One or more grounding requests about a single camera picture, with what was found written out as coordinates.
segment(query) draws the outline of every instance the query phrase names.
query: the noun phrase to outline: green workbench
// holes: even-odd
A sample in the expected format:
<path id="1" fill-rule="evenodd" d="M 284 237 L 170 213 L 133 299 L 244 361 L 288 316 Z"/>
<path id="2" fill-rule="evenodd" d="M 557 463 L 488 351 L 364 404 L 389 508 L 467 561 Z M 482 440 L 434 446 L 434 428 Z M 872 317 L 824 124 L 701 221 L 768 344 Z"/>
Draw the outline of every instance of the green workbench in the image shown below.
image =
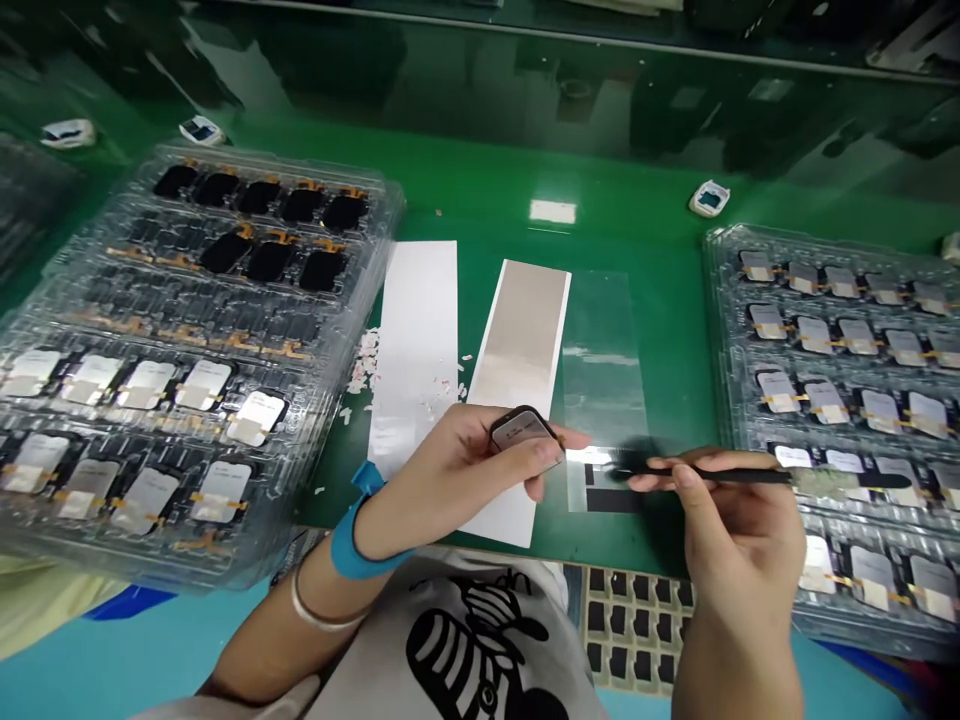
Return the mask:
<path id="1" fill-rule="evenodd" d="M 173 14 L 182 12 L 180 6 L 171 6 L 168 10 Z M 230 46 L 225 36 L 239 38 L 237 45 L 243 49 L 244 43 L 249 47 L 247 36 L 252 33 L 258 40 L 258 52 L 266 55 L 268 47 L 273 48 L 271 53 L 280 52 L 276 42 L 272 45 L 268 42 L 271 39 L 268 33 L 272 32 L 275 40 L 277 27 L 283 22 L 291 26 L 289 32 L 291 36 L 296 35 L 300 44 L 312 38 L 318 45 L 326 41 L 329 47 L 330 33 L 340 37 L 344 32 L 343 20 L 338 20 L 331 30 L 322 14 L 273 9 L 271 12 L 291 14 L 271 16 L 281 18 L 274 23 L 258 23 L 258 12 L 267 11 L 231 9 L 229 16 L 211 19 L 207 15 L 202 19 L 204 25 L 198 23 L 192 27 L 196 35 L 190 36 L 192 47 L 207 48 L 210 67 L 204 71 L 213 68 L 221 87 L 226 85 L 232 88 L 233 94 L 243 95 L 240 107 L 235 102 L 210 101 L 208 107 L 202 108 L 204 114 L 219 123 L 238 147 L 281 157 L 319 158 L 376 168 L 399 182 L 407 198 L 399 239 L 458 241 L 461 355 L 476 355 L 479 350 L 500 264 L 505 257 L 570 270 L 574 273 L 574 282 L 577 273 L 588 270 L 628 275 L 649 431 L 664 439 L 664 450 L 668 452 L 718 441 L 716 383 L 707 337 L 700 252 L 702 238 L 711 227 L 749 222 L 910 252 L 934 252 L 938 238 L 960 228 L 955 163 L 950 164 L 943 154 L 921 159 L 886 144 L 882 146 L 879 160 L 876 155 L 879 150 L 866 155 L 852 152 L 824 165 L 824 155 L 819 149 L 822 140 L 852 119 L 868 118 L 863 127 L 879 136 L 887 132 L 883 129 L 887 127 L 884 123 L 895 125 L 907 115 L 923 117 L 949 94 L 942 88 L 780 69 L 780 77 L 789 76 L 789 82 L 800 93 L 800 106 L 783 108 L 763 122 L 787 123 L 787 118 L 809 108 L 809 118 L 805 118 L 809 123 L 799 128 L 790 126 L 793 134 L 784 131 L 778 142 L 766 137 L 764 143 L 759 126 L 755 127 L 757 111 L 745 105 L 739 115 L 723 118 L 728 129 L 731 124 L 739 123 L 736 133 L 725 135 L 728 143 L 733 143 L 731 138 L 736 136 L 739 154 L 720 163 L 713 151 L 699 155 L 676 149 L 652 153 L 649 144 L 641 147 L 642 144 L 633 142 L 637 136 L 637 118 L 643 115 L 649 119 L 651 114 L 662 112 L 664 122 L 672 122 L 669 113 L 671 108 L 675 109 L 675 103 L 671 104 L 672 93 L 658 96 L 658 100 L 640 102 L 639 90 L 659 89 L 675 77 L 681 78 L 673 81 L 680 86 L 692 82 L 689 78 L 699 72 L 696 63 L 707 61 L 670 60 L 649 50 L 593 50 L 573 42 L 526 38 L 516 40 L 514 62 L 499 67 L 492 60 L 497 53 L 504 52 L 505 43 L 513 42 L 508 36 L 368 23 L 361 29 L 368 33 L 365 37 L 371 43 L 380 41 L 382 53 L 387 56 L 384 67 L 390 63 L 393 63 L 390 67 L 399 67 L 404 63 L 403 54 L 396 55 L 394 45 L 387 41 L 390 38 L 399 35 L 408 40 L 423 40 L 424 34 L 433 33 L 434 40 L 443 41 L 433 46 L 429 42 L 422 46 L 408 43 L 408 52 L 416 49 L 425 54 L 426 59 L 421 58 L 422 62 L 412 69 L 411 63 L 403 64 L 409 75 L 404 79 L 387 78 L 392 83 L 388 88 L 392 93 L 389 97 L 400 94 L 405 98 L 402 102 L 407 103 L 397 110 L 380 94 L 374 100 L 369 97 L 357 100 L 353 87 L 339 88 L 334 84 L 324 86 L 322 92 L 316 88 L 305 89 L 298 85 L 303 81 L 303 73 L 296 72 L 292 61 L 288 66 L 272 61 L 264 70 L 266 79 L 259 78 L 249 63 L 253 60 L 261 66 L 263 63 L 256 57 L 251 59 L 249 50 L 243 56 L 243 62 L 248 63 L 244 65 L 244 82 L 238 83 L 235 76 L 224 70 L 230 63 L 210 49 L 214 45 L 204 45 L 201 42 L 204 38 L 216 35 L 219 44 L 215 49 L 220 52 Z M 150 22 L 135 26 L 132 38 L 124 36 L 124 41 L 143 45 L 155 42 L 157 57 L 162 60 L 163 52 L 172 53 L 169 37 L 164 35 L 164 42 L 160 42 L 151 37 L 150 32 L 156 28 L 161 28 L 157 32 L 166 32 L 162 28 L 170 23 L 161 20 L 169 18 L 162 15 L 160 19 L 148 19 Z M 212 33 L 211 26 L 219 34 Z M 198 105 L 193 97 L 197 91 L 187 82 L 190 78 L 196 84 L 196 77 L 190 75 L 198 72 L 194 64 L 181 62 L 180 65 L 185 65 L 182 70 L 178 70 L 175 63 L 167 67 L 169 76 L 176 82 L 182 81 L 183 87 L 174 84 L 172 90 L 167 87 L 161 92 L 151 86 L 151 92 L 146 92 L 135 82 L 121 82 L 106 73 L 96 59 L 86 57 L 86 51 L 77 49 L 73 40 L 58 37 L 57 42 L 63 46 L 63 52 L 56 62 L 48 62 L 41 82 L 7 78 L 10 82 L 2 91 L 7 99 L 15 97 L 19 104 L 7 103 L 0 117 L 13 132 L 32 136 L 43 122 L 80 115 L 94 120 L 104 137 L 96 148 L 76 151 L 70 156 L 91 178 L 84 188 L 84 199 L 48 242 L 37 248 L 15 282 L 3 288 L 0 307 L 11 307 L 25 296 L 55 247 L 83 217 L 96 211 L 110 184 L 121 177 L 125 169 L 134 166 L 152 144 L 173 137 L 176 122 L 189 117 Z M 449 78 L 449 68 L 461 62 L 457 53 L 464 49 L 466 56 L 472 55 L 474 59 L 478 55 L 483 57 L 487 51 L 493 53 L 485 69 L 490 70 L 490 83 L 501 83 L 498 87 L 512 83 L 518 68 L 526 72 L 528 64 L 546 63 L 549 59 L 551 63 L 565 64 L 568 72 L 570 67 L 579 68 L 583 77 L 607 78 L 616 84 L 632 83 L 632 94 L 627 93 L 630 102 L 626 108 L 620 105 L 611 109 L 598 100 L 596 106 L 590 108 L 592 114 L 588 114 L 586 122 L 581 117 L 584 108 L 566 108 L 562 113 L 558 110 L 555 116 L 546 117 L 529 108 L 536 103 L 553 102 L 555 98 L 544 100 L 538 94 L 542 88 L 528 83 L 519 101 L 514 98 L 505 102 L 498 111 L 497 117 L 502 118 L 502 122 L 496 127 L 490 126 L 492 115 L 486 118 L 486 124 L 472 117 L 449 117 L 447 122 L 438 124 L 435 99 L 428 99 L 420 106 L 411 104 L 410 84 L 424 84 L 430 79 L 430 73 L 435 72 L 450 86 L 450 92 L 462 92 L 470 97 L 482 95 L 483 88 L 476 85 L 470 73 L 466 74 L 470 80 L 461 84 Z M 375 53 L 377 46 L 368 44 L 366 50 Z M 296 50 L 290 52 L 297 60 L 302 59 Z M 229 56 L 228 59 L 239 62 L 237 58 Z M 755 89 L 756 77 L 765 72 L 749 65 L 709 62 L 709 70 L 716 78 L 711 93 L 728 106 L 734 95 L 742 99 L 751 87 Z M 294 69 L 285 71 L 284 67 Z M 647 74 L 638 75 L 638 68 Z M 280 79 L 279 85 L 267 83 L 271 73 L 276 74 L 271 76 L 274 80 Z M 753 79 L 745 81 L 745 74 L 752 74 Z M 552 82 L 553 77 L 548 75 L 547 80 Z M 828 91 L 837 93 L 831 96 L 834 99 L 814 101 Z M 192 102 L 186 97 L 191 92 Z M 285 93 L 283 98 L 276 95 L 277 92 Z M 262 95 L 262 102 L 251 100 L 261 97 L 257 93 Z M 375 112 L 366 112 L 371 103 Z M 624 113 L 627 121 L 616 130 L 615 121 L 623 120 Z M 535 132 L 523 127 L 524 118 L 532 115 L 543 125 L 538 125 Z M 590 121 L 591 117 L 599 117 L 603 122 Z M 571 133 L 571 127 L 579 128 L 579 134 Z M 647 131 L 641 134 L 649 140 Z M 755 158 L 756 162 L 748 162 L 743 149 L 744 133 L 749 137 L 753 131 L 758 134 L 760 156 Z M 631 143 L 621 150 L 606 148 L 605 138 L 615 132 L 626 132 Z M 673 147 L 676 140 L 671 135 L 664 142 Z M 724 167 L 739 167 L 737 163 L 747 164 L 742 171 L 724 171 Z M 732 199 L 720 222 L 699 218 L 686 207 L 694 190 L 711 177 L 732 190 Z M 572 225 L 531 222 L 533 199 L 575 204 L 576 222 Z M 379 308 L 371 317 L 371 326 L 377 324 L 378 313 Z M 618 328 L 613 326 L 607 331 L 615 333 Z M 473 364 L 464 363 L 467 372 L 462 380 L 468 386 Z M 363 407 L 369 402 L 369 394 L 345 397 L 345 405 L 354 410 L 352 421 L 349 425 L 339 419 L 334 423 L 319 466 L 299 504 L 298 523 L 332 527 L 357 497 L 349 479 L 366 457 L 369 413 L 364 412 Z M 562 423 L 562 372 L 558 377 L 554 408 L 553 419 Z M 646 511 L 637 516 L 569 513 L 564 482 L 562 471 L 550 477 L 546 501 L 537 511 L 529 550 L 463 534 L 451 536 L 448 542 L 624 570 L 684 572 L 679 552 L 681 513 L 672 497 L 651 498 Z"/>

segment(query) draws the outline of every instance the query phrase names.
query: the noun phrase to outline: clear plastic film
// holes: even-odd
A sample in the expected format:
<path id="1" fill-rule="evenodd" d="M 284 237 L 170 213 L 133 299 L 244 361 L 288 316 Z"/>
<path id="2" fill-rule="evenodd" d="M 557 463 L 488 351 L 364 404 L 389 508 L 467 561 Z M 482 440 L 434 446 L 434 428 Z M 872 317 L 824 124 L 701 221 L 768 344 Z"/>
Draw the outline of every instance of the clear plastic film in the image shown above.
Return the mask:
<path id="1" fill-rule="evenodd" d="M 593 444 L 567 451 L 571 512 L 632 512 L 635 496 L 608 475 L 632 441 L 647 436 L 647 410 L 623 273 L 574 273 L 561 347 L 564 422 Z"/>

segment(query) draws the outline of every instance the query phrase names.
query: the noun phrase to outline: finger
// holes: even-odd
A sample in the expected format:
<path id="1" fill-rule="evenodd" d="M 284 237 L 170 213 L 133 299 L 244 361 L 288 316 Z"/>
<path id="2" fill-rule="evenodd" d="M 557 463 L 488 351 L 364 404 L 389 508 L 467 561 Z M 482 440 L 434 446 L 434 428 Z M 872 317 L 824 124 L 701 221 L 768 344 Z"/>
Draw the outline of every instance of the finger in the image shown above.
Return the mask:
<path id="1" fill-rule="evenodd" d="M 770 470 L 778 467 L 777 459 L 773 455 L 745 450 L 719 450 L 698 458 L 693 464 L 708 472 L 736 470 L 738 468 Z"/>
<path id="2" fill-rule="evenodd" d="M 736 552 L 710 490 L 696 470 L 689 465 L 675 465 L 673 478 L 687 516 L 687 535 L 693 540 L 696 553 L 709 561 L 710 557 Z"/>
<path id="3" fill-rule="evenodd" d="M 590 444 L 590 436 L 579 430 L 571 430 L 556 423 L 550 423 L 550 428 L 557 434 L 558 438 L 563 440 L 563 446 L 567 450 L 583 450 Z"/>
<path id="4" fill-rule="evenodd" d="M 659 475 L 634 475 L 627 480 L 627 485 L 634 492 L 669 490 L 673 487 L 673 478 L 661 477 Z"/>
<path id="5" fill-rule="evenodd" d="M 533 500 L 535 503 L 543 502 L 543 493 L 544 493 L 544 480 L 543 475 L 537 475 L 531 480 L 527 480 L 523 483 L 524 489 L 527 491 L 527 496 Z"/>
<path id="6" fill-rule="evenodd" d="M 687 463 L 687 465 L 693 465 L 700 458 L 710 457 L 711 455 L 716 455 L 721 452 L 723 452 L 723 448 L 717 447 L 716 445 L 701 445 L 698 448 L 681 453 L 680 459 Z"/>
<path id="7" fill-rule="evenodd" d="M 461 472 L 468 483 L 477 483 L 499 494 L 508 487 L 542 475 L 563 461 L 563 450 L 552 438 L 524 440 Z"/>
<path id="8" fill-rule="evenodd" d="M 713 448 L 700 448 L 699 450 L 691 450 L 690 452 L 697 453 L 697 452 L 700 452 L 701 450 L 706 451 L 706 450 L 712 450 L 712 449 Z M 687 463 L 682 457 L 647 458 L 647 467 L 649 467 L 651 470 L 666 470 L 674 467 L 675 465 L 680 465 L 680 464 L 689 464 L 689 463 Z M 658 478 L 658 480 L 654 483 L 654 481 L 649 480 L 649 478 Z M 638 473 L 637 475 L 634 475 L 632 478 L 627 480 L 627 484 L 630 485 L 630 489 L 634 490 L 635 488 L 633 487 L 633 484 L 631 484 L 631 481 L 634 481 L 640 486 L 640 489 L 636 489 L 637 492 L 651 492 L 653 490 L 673 490 L 674 489 L 674 482 L 673 482 L 672 475 L 664 476 L 664 475 L 648 475 L 642 472 Z M 710 490 L 712 490 L 717 486 L 717 484 L 712 480 L 704 480 L 704 482 L 706 483 L 707 488 L 709 488 Z"/>

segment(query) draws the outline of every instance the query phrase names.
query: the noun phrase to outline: clear plastic tray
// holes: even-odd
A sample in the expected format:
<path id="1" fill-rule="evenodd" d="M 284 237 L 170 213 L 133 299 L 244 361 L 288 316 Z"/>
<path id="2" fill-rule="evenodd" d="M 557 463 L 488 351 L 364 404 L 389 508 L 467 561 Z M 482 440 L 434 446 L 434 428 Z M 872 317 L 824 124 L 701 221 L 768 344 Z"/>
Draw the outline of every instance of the clear plastic tray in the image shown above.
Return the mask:
<path id="1" fill-rule="evenodd" d="M 178 592 L 269 572 L 402 212 L 375 172 L 159 146 L 0 333 L 0 550 Z"/>
<path id="2" fill-rule="evenodd" d="M 785 466 L 908 477 L 909 488 L 864 487 L 846 500 L 798 495 L 808 530 L 891 557 L 937 555 L 955 578 L 960 276 L 936 258 L 747 225 L 711 232 L 705 255 L 724 441 L 771 452 Z M 836 392 L 827 403 L 825 389 Z M 942 418 L 931 422 L 924 403 L 942 408 Z M 847 590 L 801 590 L 798 626 L 931 658 L 956 632 L 904 600 L 909 593 L 881 611 Z"/>
<path id="3" fill-rule="evenodd" d="M 309 442 L 321 409 L 317 376 L 300 366 L 57 325 L 13 327 L 0 341 L 0 407 L 242 446 L 227 430 L 251 394 L 261 392 L 282 403 L 262 442 L 246 445 L 261 455 Z M 18 370 L 38 356 L 42 375 Z M 85 377 L 90 384 L 82 384 Z"/>
<path id="4" fill-rule="evenodd" d="M 754 282 L 747 278 L 742 252 L 763 253 L 772 266 L 783 272 L 771 273 L 770 282 Z M 863 246 L 827 243 L 794 233 L 747 225 L 736 225 L 711 233 L 706 241 L 707 269 L 711 284 L 716 324 L 713 328 L 718 347 L 720 379 L 729 411 L 729 422 L 723 423 L 726 440 L 738 447 L 773 451 L 778 444 L 807 448 L 814 464 L 827 464 L 828 450 L 855 452 L 864 470 L 876 469 L 878 457 L 908 458 L 915 472 L 926 480 L 921 483 L 917 512 L 909 517 L 897 516 L 895 523 L 908 521 L 922 528 L 952 533 L 960 527 L 957 500 L 948 488 L 941 488 L 931 462 L 960 467 L 960 441 L 957 436 L 957 401 L 960 400 L 960 374 L 942 367 L 942 354 L 936 354 L 924 339 L 933 332 L 945 337 L 960 338 L 960 316 L 951 314 L 953 301 L 960 298 L 960 278 L 946 263 L 930 257 L 901 255 Z M 826 266 L 848 268 L 858 284 L 871 273 L 883 273 L 898 289 L 902 305 L 881 305 L 866 292 L 856 299 L 833 296 L 818 289 L 809 295 L 791 289 L 791 263 L 802 262 L 820 273 Z M 925 312 L 910 292 L 915 282 L 936 285 L 942 289 L 947 315 Z M 781 309 L 784 339 L 764 339 L 775 333 L 756 328 L 750 308 L 772 305 Z M 830 354 L 804 349 L 799 339 L 799 316 L 821 319 L 830 332 Z M 922 365 L 900 364 L 890 354 L 888 344 L 878 344 L 878 354 L 857 355 L 843 344 L 844 335 L 835 329 L 837 318 L 865 320 L 875 328 L 876 343 L 883 343 L 882 331 L 896 327 L 909 330 L 921 341 L 919 358 Z M 783 372 L 796 394 L 793 412 L 773 411 L 766 402 L 758 376 Z M 805 397 L 806 384 L 827 381 L 840 396 L 847 416 L 843 422 L 827 422 L 816 413 Z M 862 392 L 889 395 L 897 406 L 896 434 L 872 427 L 868 422 Z M 912 424 L 910 393 L 940 401 L 946 410 L 948 428 L 943 437 L 934 437 Z M 890 517 L 892 498 L 873 493 L 870 502 L 821 502 L 800 496 L 807 503 L 839 515 L 856 513 L 884 521 Z"/>
<path id="5" fill-rule="evenodd" d="M 956 572 L 960 568 L 960 542 L 823 518 L 811 512 L 804 512 L 803 520 L 808 536 L 827 541 L 831 564 L 840 580 L 850 574 L 845 553 L 860 546 L 890 559 L 894 587 L 888 593 L 886 611 L 867 604 L 862 596 L 858 599 L 853 588 L 842 582 L 834 584 L 832 593 L 801 588 L 793 611 L 794 623 L 801 631 L 898 657 L 946 662 L 953 656 L 956 625 L 921 609 L 922 600 L 904 577 L 904 565 L 909 558 L 922 557 Z"/>

